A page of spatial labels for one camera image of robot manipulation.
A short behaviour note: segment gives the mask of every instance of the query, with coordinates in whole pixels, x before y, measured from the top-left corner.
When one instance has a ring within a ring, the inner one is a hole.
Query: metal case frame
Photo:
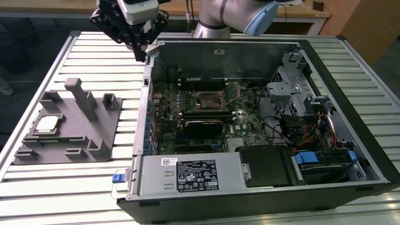
[[[188,39],[188,38],[165,38],[159,39],[159,43],[201,41],[217,42],[228,41],[221,39]],[[127,198],[117,200],[117,205],[135,218],[139,223],[165,223],[172,221],[204,220],[211,218],[239,217],[249,215],[261,215],[272,213],[284,213],[293,211],[313,211],[333,209],[352,200],[379,195],[400,186],[400,174],[393,166],[388,156],[385,155],[371,131],[368,130],[353,106],[351,105],[339,85],[332,78],[312,46],[307,40],[256,40],[240,39],[229,40],[232,43],[240,42],[280,42],[297,43],[300,52],[303,53],[311,69],[320,76],[325,85],[328,96],[337,106],[341,115],[345,115],[344,122],[349,127],[349,131],[355,136],[359,145],[367,149],[371,164],[376,164],[377,173],[381,173],[380,180],[357,181],[341,184],[312,185],[312,187],[280,187],[267,189],[255,189],[247,193],[223,193],[209,194],[201,193],[197,196],[183,195],[160,196],[159,198],[147,199],[140,197],[140,167],[143,163],[143,137],[140,131],[140,121],[145,121],[147,108],[141,108],[139,114],[137,133],[133,146],[133,160],[129,180],[129,193]],[[149,62],[144,79],[151,79],[151,67],[153,61]],[[141,99],[148,99],[148,88],[141,89]]]

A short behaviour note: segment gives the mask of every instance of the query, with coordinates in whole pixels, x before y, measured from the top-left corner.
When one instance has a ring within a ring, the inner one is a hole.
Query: white table
[[[163,34],[161,37],[188,37]],[[248,38],[232,35],[233,38]],[[400,101],[367,66],[352,47],[336,37],[263,36],[264,39],[304,38],[313,46],[333,78],[359,112],[368,128],[400,169]],[[136,224],[116,205],[116,195],[127,191],[125,184],[112,191],[112,174],[131,165],[132,144],[139,111],[140,83],[144,65],[133,53],[100,32],[75,33],[67,40],[33,100],[0,153],[0,220],[1,225]],[[113,92],[124,99],[112,161],[85,164],[11,165],[13,154],[41,108],[37,99],[45,90],[63,87],[68,77],[83,80],[83,88],[93,96]],[[315,83],[324,93],[321,83]],[[385,224],[400,223],[400,189],[379,196],[364,197],[337,209],[265,216],[187,222],[205,224]]]

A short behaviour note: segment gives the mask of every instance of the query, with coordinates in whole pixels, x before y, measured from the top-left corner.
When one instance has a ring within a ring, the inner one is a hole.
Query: floor
[[[61,26],[56,26],[51,19],[32,19],[32,23],[41,38],[41,43],[27,49],[35,63],[35,68],[29,72],[17,75],[9,74],[0,68],[0,76],[5,81],[12,82],[9,85],[15,90],[11,96],[0,95],[0,149],[8,139],[7,133],[11,134],[13,131],[69,32],[72,30],[96,31],[89,22],[83,20],[63,19]],[[167,31],[183,32],[180,27],[185,26],[181,25],[184,25],[181,22],[175,22]],[[400,41],[396,40],[373,66],[373,69],[397,97],[400,97],[399,61]]]

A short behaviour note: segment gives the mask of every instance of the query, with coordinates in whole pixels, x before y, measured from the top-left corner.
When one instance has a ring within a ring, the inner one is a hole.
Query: desk leg
[[[319,35],[325,24],[327,18],[315,18],[315,22],[308,30],[307,35]]]

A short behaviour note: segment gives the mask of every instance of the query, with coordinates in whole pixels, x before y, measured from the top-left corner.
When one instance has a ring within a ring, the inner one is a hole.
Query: blue tab
[[[112,183],[113,184],[125,183],[125,174],[115,174],[112,176]]]
[[[356,153],[353,151],[349,151],[349,158],[351,158],[352,161],[357,160],[357,156],[356,156]]]
[[[296,159],[297,164],[319,162],[317,156],[316,156],[315,152],[312,152],[312,151],[300,152],[295,156],[295,159]]]

